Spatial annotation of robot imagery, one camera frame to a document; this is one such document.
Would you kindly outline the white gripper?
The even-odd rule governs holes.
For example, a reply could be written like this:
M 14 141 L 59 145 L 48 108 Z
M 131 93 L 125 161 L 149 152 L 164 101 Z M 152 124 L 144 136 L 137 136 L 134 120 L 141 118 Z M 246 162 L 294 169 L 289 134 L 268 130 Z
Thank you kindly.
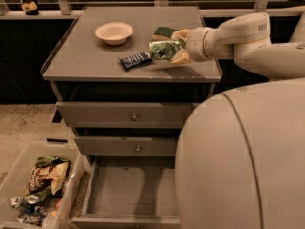
M 171 64 L 183 65 L 192 60 L 196 62 L 209 61 L 218 58 L 216 41 L 219 39 L 217 29 L 199 27 L 194 30 L 183 29 L 171 35 L 171 42 L 182 48 L 172 59 Z

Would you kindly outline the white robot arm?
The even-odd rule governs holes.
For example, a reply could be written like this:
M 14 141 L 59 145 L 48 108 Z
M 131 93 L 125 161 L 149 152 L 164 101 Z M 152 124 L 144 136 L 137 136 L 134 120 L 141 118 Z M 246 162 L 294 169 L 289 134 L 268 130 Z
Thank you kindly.
M 175 186 L 181 229 L 305 229 L 305 49 L 270 40 L 265 12 L 176 31 L 176 62 L 231 58 L 267 82 L 198 105 L 181 131 Z

